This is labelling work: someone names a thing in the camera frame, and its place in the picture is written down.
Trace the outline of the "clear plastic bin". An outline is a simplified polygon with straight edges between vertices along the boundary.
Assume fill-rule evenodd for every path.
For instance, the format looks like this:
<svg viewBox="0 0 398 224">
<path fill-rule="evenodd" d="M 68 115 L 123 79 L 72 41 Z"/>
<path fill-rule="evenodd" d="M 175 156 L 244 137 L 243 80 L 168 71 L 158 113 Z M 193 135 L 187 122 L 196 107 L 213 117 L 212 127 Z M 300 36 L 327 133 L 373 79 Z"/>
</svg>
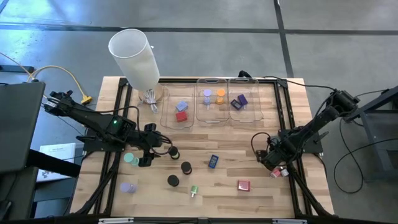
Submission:
<svg viewBox="0 0 398 224">
<path fill-rule="evenodd" d="M 188 108 L 185 110 L 188 119 L 178 123 L 175 114 L 178 113 L 176 104 L 186 101 Z M 168 83 L 164 85 L 164 102 L 160 123 L 170 129 L 188 129 L 194 124 L 195 115 L 195 86 L 192 84 Z"/>
<path fill-rule="evenodd" d="M 248 104 L 240 110 L 231 106 L 232 100 L 238 100 L 243 94 Z M 263 118 L 259 96 L 259 82 L 254 78 L 230 78 L 228 80 L 229 116 L 238 123 L 253 123 Z"/>
<path fill-rule="evenodd" d="M 210 89 L 211 103 L 205 105 L 203 103 L 203 90 Z M 216 91 L 218 89 L 225 90 L 224 103 L 222 105 L 217 105 L 216 101 Z M 228 113 L 228 81 L 223 78 L 200 78 L 196 83 L 196 118 L 202 123 L 212 124 L 212 123 L 224 123 L 229 119 Z"/>
</svg>

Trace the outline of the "black bar beside monitor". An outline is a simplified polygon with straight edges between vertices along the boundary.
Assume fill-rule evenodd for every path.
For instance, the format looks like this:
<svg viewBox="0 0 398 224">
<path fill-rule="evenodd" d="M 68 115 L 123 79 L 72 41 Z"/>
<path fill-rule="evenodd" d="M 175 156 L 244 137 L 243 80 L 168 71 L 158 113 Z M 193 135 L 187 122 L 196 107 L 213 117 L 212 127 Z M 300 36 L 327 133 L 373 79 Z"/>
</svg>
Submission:
<svg viewBox="0 0 398 224">
<path fill-rule="evenodd" d="M 42 170 L 58 173 L 69 177 L 78 177 L 80 166 L 56 157 L 48 156 L 39 151 L 30 150 L 26 161 L 27 167 L 37 167 Z"/>
</svg>

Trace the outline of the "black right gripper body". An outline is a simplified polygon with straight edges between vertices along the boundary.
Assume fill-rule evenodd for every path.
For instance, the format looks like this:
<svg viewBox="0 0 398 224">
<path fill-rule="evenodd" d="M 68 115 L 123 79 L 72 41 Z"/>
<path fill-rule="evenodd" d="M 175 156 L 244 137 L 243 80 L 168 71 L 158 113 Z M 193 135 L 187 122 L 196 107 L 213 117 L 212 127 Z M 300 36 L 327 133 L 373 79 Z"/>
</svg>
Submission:
<svg viewBox="0 0 398 224">
<path fill-rule="evenodd" d="M 261 164 L 263 164 L 268 170 L 270 168 L 270 162 L 271 161 L 280 161 L 282 162 L 282 153 L 281 153 L 281 147 L 276 146 L 271 150 L 271 152 L 265 151 L 265 158 L 263 160 L 258 161 Z"/>
</svg>

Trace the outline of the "silver metal bracket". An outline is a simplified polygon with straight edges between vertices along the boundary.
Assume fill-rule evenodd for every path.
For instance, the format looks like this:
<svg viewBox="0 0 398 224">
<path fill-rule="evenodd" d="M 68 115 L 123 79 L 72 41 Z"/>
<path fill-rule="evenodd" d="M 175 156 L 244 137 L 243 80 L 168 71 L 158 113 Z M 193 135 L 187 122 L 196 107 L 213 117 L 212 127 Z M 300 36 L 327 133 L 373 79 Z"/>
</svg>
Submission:
<svg viewBox="0 0 398 224">
<path fill-rule="evenodd" d="M 98 224 L 132 224 L 134 218 L 122 217 L 122 218 L 101 218 L 98 220 Z"/>
<path fill-rule="evenodd" d="M 275 218 L 272 220 L 272 224 L 308 224 L 308 222 L 300 219 Z"/>
</svg>

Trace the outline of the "white paper box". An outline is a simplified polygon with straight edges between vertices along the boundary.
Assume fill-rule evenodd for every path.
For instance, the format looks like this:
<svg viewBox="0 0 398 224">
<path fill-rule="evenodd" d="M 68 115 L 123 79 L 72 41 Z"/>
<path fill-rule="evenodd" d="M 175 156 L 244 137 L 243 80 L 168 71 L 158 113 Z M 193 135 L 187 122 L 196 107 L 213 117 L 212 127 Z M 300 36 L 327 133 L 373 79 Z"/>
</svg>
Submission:
<svg viewBox="0 0 398 224">
<path fill-rule="evenodd" d="M 48 156 L 61 159 L 63 161 L 68 161 L 74 163 L 75 161 L 75 143 L 67 144 L 53 144 L 53 145 L 43 145 L 40 147 L 39 152 L 44 153 Z M 70 177 L 47 170 L 40 169 L 37 175 L 36 182 L 49 182 L 53 180 L 69 179 Z"/>
</svg>

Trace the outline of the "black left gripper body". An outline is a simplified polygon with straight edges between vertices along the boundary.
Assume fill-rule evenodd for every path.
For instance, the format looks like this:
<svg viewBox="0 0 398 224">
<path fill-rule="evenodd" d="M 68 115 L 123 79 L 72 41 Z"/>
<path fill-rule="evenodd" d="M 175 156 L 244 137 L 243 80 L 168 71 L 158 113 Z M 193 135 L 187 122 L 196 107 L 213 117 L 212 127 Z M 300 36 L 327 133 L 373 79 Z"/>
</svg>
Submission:
<svg viewBox="0 0 398 224">
<path fill-rule="evenodd" d="M 161 153 L 154 152 L 155 147 L 160 147 L 162 140 L 153 131 L 133 131 L 133 146 L 143 152 L 143 157 L 160 157 Z"/>
</svg>

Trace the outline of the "dark grey flat monitor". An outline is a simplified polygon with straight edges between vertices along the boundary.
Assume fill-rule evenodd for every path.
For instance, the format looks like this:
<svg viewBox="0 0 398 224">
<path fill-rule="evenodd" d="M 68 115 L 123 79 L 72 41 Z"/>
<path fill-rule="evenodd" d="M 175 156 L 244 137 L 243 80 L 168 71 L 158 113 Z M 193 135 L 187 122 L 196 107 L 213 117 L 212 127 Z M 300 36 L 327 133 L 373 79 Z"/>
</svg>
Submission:
<svg viewBox="0 0 398 224">
<path fill-rule="evenodd" d="M 0 174 L 25 167 L 45 83 L 0 85 Z"/>
</svg>

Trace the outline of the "dark grey side table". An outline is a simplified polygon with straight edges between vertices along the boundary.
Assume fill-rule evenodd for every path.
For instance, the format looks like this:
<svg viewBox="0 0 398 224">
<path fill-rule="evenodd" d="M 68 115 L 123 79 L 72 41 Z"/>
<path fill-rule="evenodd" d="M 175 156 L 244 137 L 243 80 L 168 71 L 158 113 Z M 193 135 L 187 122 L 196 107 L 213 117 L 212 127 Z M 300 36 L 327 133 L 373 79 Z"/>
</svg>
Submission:
<svg viewBox="0 0 398 224">
<path fill-rule="evenodd" d="M 366 178 L 367 181 L 398 179 L 398 109 L 382 109 L 394 100 L 398 100 L 398 86 L 385 91 L 345 118 L 347 122 L 361 119 L 373 149 L 377 170 Z"/>
</svg>

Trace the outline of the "white cylindrical table lamp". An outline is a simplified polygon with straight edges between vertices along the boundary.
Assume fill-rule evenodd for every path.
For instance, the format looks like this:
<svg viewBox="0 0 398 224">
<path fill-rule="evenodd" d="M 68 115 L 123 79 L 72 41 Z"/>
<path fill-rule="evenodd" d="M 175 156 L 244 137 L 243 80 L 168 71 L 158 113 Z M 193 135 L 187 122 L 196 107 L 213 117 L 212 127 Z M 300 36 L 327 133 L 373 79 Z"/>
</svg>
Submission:
<svg viewBox="0 0 398 224">
<path fill-rule="evenodd" d="M 145 33 L 138 29 L 125 29 L 112 36 L 108 50 L 133 89 L 154 90 L 160 72 Z"/>
</svg>

